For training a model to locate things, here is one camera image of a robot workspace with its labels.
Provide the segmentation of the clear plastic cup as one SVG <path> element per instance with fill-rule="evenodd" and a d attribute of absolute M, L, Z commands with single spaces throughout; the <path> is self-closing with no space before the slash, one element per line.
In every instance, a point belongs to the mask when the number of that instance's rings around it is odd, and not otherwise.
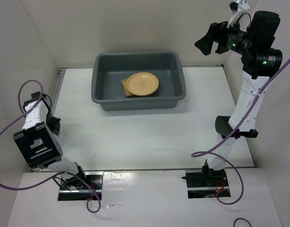
<path fill-rule="evenodd" d="M 126 92 L 123 87 L 117 87 L 113 91 L 113 98 L 114 99 L 122 99 L 126 97 Z"/>

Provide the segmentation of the cream plate with bear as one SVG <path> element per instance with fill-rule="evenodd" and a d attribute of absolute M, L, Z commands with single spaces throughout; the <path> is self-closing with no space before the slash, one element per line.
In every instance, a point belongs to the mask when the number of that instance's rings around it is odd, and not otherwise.
<path fill-rule="evenodd" d="M 159 87 L 158 78 L 149 72 L 138 72 L 128 77 L 126 82 L 128 87 Z"/>

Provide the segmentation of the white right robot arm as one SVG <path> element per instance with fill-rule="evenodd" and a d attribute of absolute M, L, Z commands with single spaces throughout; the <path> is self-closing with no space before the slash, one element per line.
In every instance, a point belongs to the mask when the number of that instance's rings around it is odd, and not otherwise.
<path fill-rule="evenodd" d="M 251 20 L 246 31 L 240 29 L 239 20 L 232 25 L 227 21 L 212 23 L 207 34 L 194 44 L 207 56 L 213 43 L 217 43 L 217 54 L 236 52 L 243 64 L 242 87 L 235 110 L 231 116 L 217 116 L 215 120 L 215 130 L 222 141 L 212 148 L 216 157 L 206 160 L 202 167 L 201 182 L 206 186 L 216 185 L 224 178 L 225 159 L 239 138 L 257 137 L 255 121 L 264 97 L 263 88 L 282 63 L 282 52 L 272 48 L 279 15 L 257 11 Z"/>

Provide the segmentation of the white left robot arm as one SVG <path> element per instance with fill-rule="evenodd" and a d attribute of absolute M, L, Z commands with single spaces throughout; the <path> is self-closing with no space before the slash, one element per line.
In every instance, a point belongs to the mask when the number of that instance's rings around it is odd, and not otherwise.
<path fill-rule="evenodd" d="M 23 110 L 31 112 L 25 116 L 22 129 L 14 133 L 14 142 L 32 169 L 63 172 L 62 188 L 82 189 L 88 183 L 87 176 L 80 165 L 64 156 L 59 143 L 61 119 L 53 116 L 46 94 L 43 94 L 39 104 L 33 107 L 39 97 L 38 91 L 32 93 L 31 99 L 24 102 Z"/>

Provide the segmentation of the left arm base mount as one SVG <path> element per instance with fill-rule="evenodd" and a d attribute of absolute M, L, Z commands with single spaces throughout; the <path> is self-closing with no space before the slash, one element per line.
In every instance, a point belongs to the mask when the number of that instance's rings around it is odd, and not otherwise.
<path fill-rule="evenodd" d="M 54 181 L 59 187 L 58 201 L 97 201 L 97 198 L 89 187 L 94 190 L 99 199 L 102 199 L 102 187 L 103 187 L 103 172 L 85 172 L 85 182 L 88 186 L 78 181 L 78 187 L 68 186 L 61 177 L 55 177 Z"/>

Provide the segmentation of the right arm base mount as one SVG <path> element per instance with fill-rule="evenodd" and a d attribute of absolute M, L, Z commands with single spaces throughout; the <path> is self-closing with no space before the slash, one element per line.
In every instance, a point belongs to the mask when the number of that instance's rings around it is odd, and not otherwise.
<path fill-rule="evenodd" d="M 205 178 L 201 170 L 188 170 L 181 177 L 185 180 L 187 194 L 189 199 L 230 197 L 227 175 L 224 173 L 221 177 Z"/>

